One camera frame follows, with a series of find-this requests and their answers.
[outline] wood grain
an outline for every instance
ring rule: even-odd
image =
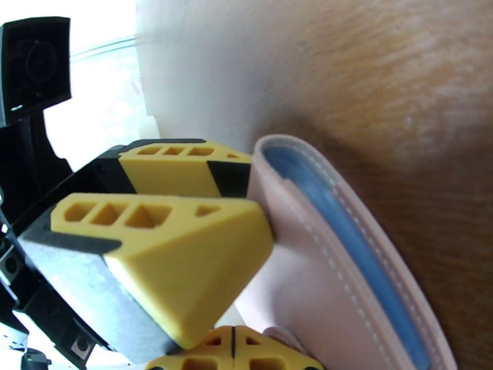
[[[419,281],[461,369],[493,368],[493,0],[139,0],[163,136],[307,139]]]

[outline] white stitching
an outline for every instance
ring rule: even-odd
[[[267,181],[267,177],[265,177],[263,175],[260,175],[260,176],[261,176],[261,178],[263,180]],[[276,192],[279,194],[279,196],[281,197],[281,199],[284,201],[284,203],[287,206],[290,207],[290,209],[295,214],[295,216],[297,217],[297,219],[299,220],[299,222],[304,226],[304,228],[307,230],[307,232],[312,236],[312,238],[314,239],[315,243],[318,245],[319,249],[321,249],[322,254],[328,259],[329,265],[334,270],[334,272],[336,272],[337,278],[343,284],[344,291],[346,291],[346,293],[350,296],[351,303],[355,306],[355,308],[357,308],[357,312],[358,312],[359,316],[361,317],[361,319],[365,323],[365,326],[366,326],[367,330],[372,335],[372,339],[375,342],[375,345],[377,345],[377,348],[379,349],[379,351],[381,351],[382,355],[384,356],[384,360],[385,360],[385,363],[387,364],[388,368],[390,370],[395,370],[395,367],[393,366],[392,361],[391,361],[389,355],[387,355],[387,352],[385,350],[385,347],[381,344],[380,339],[378,338],[378,334],[373,329],[373,326],[372,326],[371,322],[366,318],[366,314],[364,313],[364,310],[362,309],[362,307],[359,305],[359,302],[357,300],[356,295],[352,292],[351,286],[348,283],[345,282],[345,278],[344,278],[343,273],[338,270],[335,261],[328,254],[327,248],[321,244],[319,237],[311,229],[310,225],[306,221],[304,221],[303,218],[300,217],[299,214],[296,212],[296,210],[289,204],[289,202],[284,197],[284,195],[282,194],[282,192],[280,191],[280,189],[277,187],[277,185],[276,184],[273,184],[272,186],[274,187],[274,189],[276,190]]]
[[[330,184],[332,186],[335,186],[334,180],[327,174],[327,172],[320,165],[320,163],[317,162],[311,155],[308,155],[305,150],[300,149],[300,148],[294,146],[293,144],[288,144],[288,143],[285,143],[285,142],[283,142],[283,143],[280,142],[280,143],[278,143],[278,145],[289,147],[289,148],[291,148],[293,150],[296,150],[296,151],[302,153],[312,163],[315,164],[315,166],[317,167],[317,169],[324,175],[325,178],[328,179],[328,181],[330,182]],[[420,328],[420,330],[421,330],[421,332],[422,332],[425,340],[428,342],[428,345],[431,348],[432,356],[433,356],[433,358],[434,358],[434,360],[436,362],[435,365],[438,367],[438,370],[443,369],[441,355],[439,353],[436,354],[436,355],[434,355],[437,352],[437,350],[435,348],[434,342],[431,340],[430,333],[428,332],[428,328],[423,325],[422,317],[420,316],[420,314],[418,313],[418,311],[415,309],[414,305],[412,304],[412,300],[409,298],[407,292],[404,290],[404,288],[402,286],[402,282],[396,276],[396,273],[393,270],[391,270],[391,266],[389,265],[387,259],[385,259],[384,255],[382,254],[382,251],[377,247],[377,244],[375,243],[375,241],[372,238],[369,237],[367,231],[363,228],[363,226],[361,225],[359,219],[355,217],[355,215],[353,214],[352,210],[348,207],[348,205],[344,201],[344,198],[342,198],[337,193],[336,190],[333,189],[332,191],[336,195],[336,197],[338,198],[338,200],[341,202],[341,204],[344,206],[344,208],[347,211],[347,213],[349,215],[351,215],[351,217],[353,218],[353,220],[356,222],[356,224],[358,225],[358,228],[361,230],[361,232],[363,233],[363,235],[365,236],[365,238],[367,239],[367,241],[372,245],[373,251],[375,251],[377,253],[379,259],[382,261],[384,267],[387,269],[387,272],[389,272],[390,275],[391,275],[391,277],[394,279],[394,282],[396,283],[397,288],[399,289],[399,291],[401,292],[401,294],[402,294],[402,296],[403,296],[403,298],[405,300],[405,304],[407,305],[408,309],[411,311],[411,314],[414,315],[414,318],[416,319],[416,321],[418,323],[418,326],[419,326],[419,328]]]

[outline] pink pouch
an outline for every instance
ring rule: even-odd
[[[400,299],[422,344],[419,354],[404,344],[407,337],[397,328],[401,322],[383,302],[387,296],[377,297],[373,281],[365,278],[335,227],[266,158],[275,148],[303,160],[343,208]],[[284,327],[327,369],[457,368],[438,320],[393,244],[315,148],[291,136],[260,139],[248,198],[263,207],[277,241],[270,259],[236,301],[248,326],[260,332]]]

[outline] yellow plastic block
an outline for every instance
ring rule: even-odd
[[[69,195],[51,230],[121,241],[110,271],[182,348],[193,348],[272,251],[260,206],[245,199]]]
[[[323,370],[323,366],[248,327],[220,327],[194,349],[164,356],[146,369],[166,370]]]
[[[251,163],[251,156],[217,142],[151,144],[120,154],[138,194],[220,197],[208,162]]]

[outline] blue lining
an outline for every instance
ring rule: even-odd
[[[282,178],[291,180],[325,218],[377,296],[416,368],[429,369],[428,352],[409,312],[359,228],[335,197],[332,187],[290,147],[268,147],[264,155],[271,167]]]

